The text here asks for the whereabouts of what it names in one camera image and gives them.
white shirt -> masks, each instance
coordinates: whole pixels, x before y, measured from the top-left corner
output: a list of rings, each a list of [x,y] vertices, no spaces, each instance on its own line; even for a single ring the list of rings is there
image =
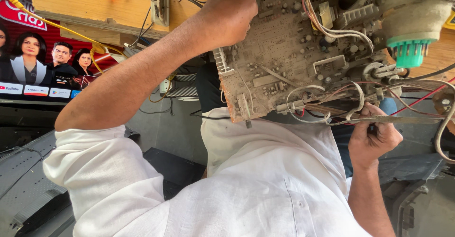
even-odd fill
[[[347,203],[330,128],[252,123],[204,119],[209,177],[168,201],[124,126],[56,132],[44,171],[70,192],[76,237],[369,236]]]

man's right arm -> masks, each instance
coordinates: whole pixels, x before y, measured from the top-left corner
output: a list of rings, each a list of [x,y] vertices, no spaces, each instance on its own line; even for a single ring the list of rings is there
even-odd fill
[[[366,103],[361,116],[386,115],[378,107]],[[378,158],[395,148],[403,137],[392,123],[376,123],[377,133],[368,133],[370,122],[355,125],[349,141],[354,174],[348,198],[354,218],[374,237],[395,236],[385,210],[378,176]]]

man's right hand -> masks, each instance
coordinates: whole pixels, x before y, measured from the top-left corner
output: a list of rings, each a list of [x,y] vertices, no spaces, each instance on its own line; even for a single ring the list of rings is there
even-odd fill
[[[245,39],[250,21],[257,13],[256,0],[207,0],[188,22],[197,25],[196,33],[202,36],[205,52]]]
[[[361,117],[368,117],[387,114],[377,106],[367,102],[360,115]],[[348,149],[354,171],[377,167],[378,158],[391,151],[403,140],[402,135],[395,129],[393,123],[375,123],[376,134],[368,133],[369,125],[369,121],[356,123],[349,140]]]

man on screen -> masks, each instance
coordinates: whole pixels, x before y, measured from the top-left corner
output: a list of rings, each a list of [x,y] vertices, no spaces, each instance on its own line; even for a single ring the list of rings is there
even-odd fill
[[[73,46],[67,42],[56,42],[54,43],[54,49],[52,50],[53,62],[47,63],[47,69],[55,72],[71,73],[77,75],[77,71],[68,64],[71,59],[71,53],[73,52]]]

red banner on screen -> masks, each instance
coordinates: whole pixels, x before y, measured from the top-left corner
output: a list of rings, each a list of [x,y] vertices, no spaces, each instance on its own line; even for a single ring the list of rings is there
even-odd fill
[[[31,0],[18,1],[24,5],[25,9],[31,13],[35,13],[35,8],[31,5]],[[47,31],[46,23],[27,15],[8,0],[0,0],[0,17],[14,23]]]

